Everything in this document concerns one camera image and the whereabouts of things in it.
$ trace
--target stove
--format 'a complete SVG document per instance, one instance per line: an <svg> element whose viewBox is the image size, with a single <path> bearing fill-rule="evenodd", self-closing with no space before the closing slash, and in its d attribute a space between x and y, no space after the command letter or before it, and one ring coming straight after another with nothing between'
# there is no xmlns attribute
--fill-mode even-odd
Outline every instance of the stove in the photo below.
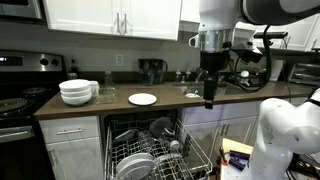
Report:
<svg viewBox="0 0 320 180"><path fill-rule="evenodd" d="M65 80L63 56L0 50L1 180L54 179L33 114Z"/></svg>

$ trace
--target stove knob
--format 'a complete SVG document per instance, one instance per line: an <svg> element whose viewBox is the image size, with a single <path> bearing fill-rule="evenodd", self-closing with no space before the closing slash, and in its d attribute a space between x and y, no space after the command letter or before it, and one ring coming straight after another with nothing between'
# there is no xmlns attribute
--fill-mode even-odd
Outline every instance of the stove knob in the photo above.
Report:
<svg viewBox="0 0 320 180"><path fill-rule="evenodd" d="M44 58L42 58L42 59L40 60L40 64L42 64L42 65L46 66L46 65L48 65L48 64L49 64L49 61L48 61L48 60L46 60L46 59L44 59Z"/></svg>
<svg viewBox="0 0 320 180"><path fill-rule="evenodd" d="M51 61L51 64L54 65L54 66L59 66L60 63L59 63L58 60L53 59L53 60Z"/></svg>

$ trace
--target stack of bowls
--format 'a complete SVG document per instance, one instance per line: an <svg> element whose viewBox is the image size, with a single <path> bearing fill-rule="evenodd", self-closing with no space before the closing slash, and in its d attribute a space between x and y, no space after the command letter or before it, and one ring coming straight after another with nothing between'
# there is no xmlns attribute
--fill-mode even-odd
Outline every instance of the stack of bowls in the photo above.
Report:
<svg viewBox="0 0 320 180"><path fill-rule="evenodd" d="M62 100L72 106L81 106L87 103L91 97L90 81L74 79L59 84Z"/></svg>

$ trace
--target microwave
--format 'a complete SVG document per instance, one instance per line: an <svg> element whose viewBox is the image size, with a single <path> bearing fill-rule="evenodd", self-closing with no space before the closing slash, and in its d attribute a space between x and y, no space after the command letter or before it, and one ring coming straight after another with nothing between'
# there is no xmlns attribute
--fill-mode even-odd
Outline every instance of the microwave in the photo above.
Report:
<svg viewBox="0 0 320 180"><path fill-rule="evenodd" d="M318 64L294 64L288 76L289 82L320 85L320 65Z"/></svg>
<svg viewBox="0 0 320 180"><path fill-rule="evenodd" d="M45 20L41 0L0 0L0 17Z"/></svg>

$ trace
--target faucet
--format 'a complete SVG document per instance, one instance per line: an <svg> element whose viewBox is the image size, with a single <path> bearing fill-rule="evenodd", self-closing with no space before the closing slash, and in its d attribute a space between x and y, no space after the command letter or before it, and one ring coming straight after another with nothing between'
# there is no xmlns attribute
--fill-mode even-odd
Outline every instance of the faucet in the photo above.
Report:
<svg viewBox="0 0 320 180"><path fill-rule="evenodd" d="M205 71L205 70L201 69L200 67L198 67L197 70L196 70L196 79L195 79L196 83L199 82L202 73L206 73L207 74L208 71Z"/></svg>

